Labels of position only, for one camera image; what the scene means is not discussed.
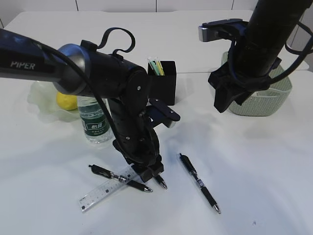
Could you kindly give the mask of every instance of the black strap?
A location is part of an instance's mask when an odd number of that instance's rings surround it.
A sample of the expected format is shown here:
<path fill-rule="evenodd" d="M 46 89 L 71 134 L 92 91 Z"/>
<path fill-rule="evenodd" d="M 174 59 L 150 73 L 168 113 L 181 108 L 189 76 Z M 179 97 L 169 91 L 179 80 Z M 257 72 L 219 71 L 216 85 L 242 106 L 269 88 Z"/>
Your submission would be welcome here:
<path fill-rule="evenodd" d="M 125 53 L 128 53 L 128 52 L 132 51 L 133 48 L 135 47 L 135 43 L 136 43 L 135 37 L 133 36 L 133 34 L 132 34 L 130 31 L 128 31 L 128 30 L 126 30 L 126 29 L 124 29 L 124 28 L 118 28 L 118 27 L 109 28 L 109 29 L 107 29 L 107 31 L 104 32 L 103 37 L 102 37 L 102 40 L 101 40 L 101 43 L 100 43 L 100 45 L 98 46 L 98 49 L 101 49 L 101 48 L 103 48 L 103 47 L 106 45 L 106 43 L 107 43 L 107 41 L 108 41 L 109 34 L 110 34 L 113 30 L 116 30 L 116 29 L 120 29 L 120 30 L 123 30 L 124 32 L 126 32 L 126 33 L 130 36 L 130 38 L 132 39 L 132 44 L 131 44 L 131 46 L 130 46 L 127 50 L 115 49 L 115 50 L 113 51 L 113 55 L 116 55 L 119 50 L 122 51 L 122 52 L 125 52 Z"/>

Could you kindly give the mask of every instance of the ruler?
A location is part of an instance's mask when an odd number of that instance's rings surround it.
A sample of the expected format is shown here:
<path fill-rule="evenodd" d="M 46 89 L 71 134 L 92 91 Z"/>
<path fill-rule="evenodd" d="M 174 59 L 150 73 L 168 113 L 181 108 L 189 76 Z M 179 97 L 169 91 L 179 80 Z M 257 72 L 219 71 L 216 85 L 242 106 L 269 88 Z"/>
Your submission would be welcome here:
<path fill-rule="evenodd" d="M 87 210 L 95 206 L 98 202 L 102 201 L 113 192 L 125 186 L 130 180 L 138 176 L 131 167 L 131 165 L 123 171 L 119 172 L 119 175 L 124 176 L 125 178 L 127 178 L 127 180 L 122 183 L 114 179 L 109 179 L 105 183 L 93 189 L 82 199 L 80 199 L 78 203 L 82 212 L 86 212 Z"/>

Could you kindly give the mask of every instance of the white plate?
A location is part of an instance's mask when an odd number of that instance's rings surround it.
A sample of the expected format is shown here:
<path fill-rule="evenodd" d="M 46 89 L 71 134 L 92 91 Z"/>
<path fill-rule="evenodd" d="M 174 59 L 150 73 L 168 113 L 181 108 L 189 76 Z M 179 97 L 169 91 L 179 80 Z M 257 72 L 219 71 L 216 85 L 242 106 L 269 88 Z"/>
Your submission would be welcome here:
<path fill-rule="evenodd" d="M 77 109 L 67 111 L 61 109 L 56 103 L 57 90 L 51 82 L 35 81 L 27 97 L 27 102 L 38 106 L 40 114 L 54 116 L 61 121 L 71 122 L 79 119 Z"/>

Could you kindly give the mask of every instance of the white table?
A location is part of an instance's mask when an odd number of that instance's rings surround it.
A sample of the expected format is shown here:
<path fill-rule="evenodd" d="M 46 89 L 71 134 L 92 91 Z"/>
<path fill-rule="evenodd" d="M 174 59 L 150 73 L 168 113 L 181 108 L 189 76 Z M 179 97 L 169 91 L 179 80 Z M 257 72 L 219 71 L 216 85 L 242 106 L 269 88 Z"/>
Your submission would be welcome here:
<path fill-rule="evenodd" d="M 7 27 L 47 45 L 59 48 L 64 44 L 80 44 L 82 39 L 99 44 L 103 33 L 110 27 L 123 27 L 136 38 L 136 47 L 125 58 L 147 67 L 147 57 L 174 60 L 177 72 L 209 72 L 221 65 L 222 54 L 228 51 L 230 42 L 219 40 L 202 43 L 198 26 L 204 22 L 228 18 L 248 21 L 252 11 L 176 11 L 150 13 L 108 12 L 23 12 Z M 115 48 L 128 48 L 129 36 L 113 32 L 108 45 L 101 51 L 112 53 Z M 285 49 L 280 54 L 284 69 L 296 59 Z M 299 70 L 307 70 L 303 62 Z"/>
<path fill-rule="evenodd" d="M 49 122 L 27 103 L 31 81 L 0 79 L 0 221 L 5 235 L 309 235 L 313 233 L 313 73 L 295 71 L 293 91 L 270 117 L 213 108 L 205 73 L 179 74 L 181 121 L 156 128 L 168 190 L 125 188 L 87 213 L 78 200 L 104 182 L 89 164 L 121 170 L 112 146 L 90 147 L 79 120 Z M 216 198 L 216 214 L 182 168 L 190 157 Z"/>

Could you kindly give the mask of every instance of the plastic bottle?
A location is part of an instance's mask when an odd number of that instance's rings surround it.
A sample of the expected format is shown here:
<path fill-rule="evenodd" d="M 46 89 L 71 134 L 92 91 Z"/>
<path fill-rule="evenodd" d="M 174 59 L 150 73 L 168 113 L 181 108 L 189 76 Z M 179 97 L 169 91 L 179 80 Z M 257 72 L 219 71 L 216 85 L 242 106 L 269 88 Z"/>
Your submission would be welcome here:
<path fill-rule="evenodd" d="M 86 138 L 92 143 L 104 143 L 113 137 L 111 127 L 94 97 L 77 97 L 77 107 Z"/>

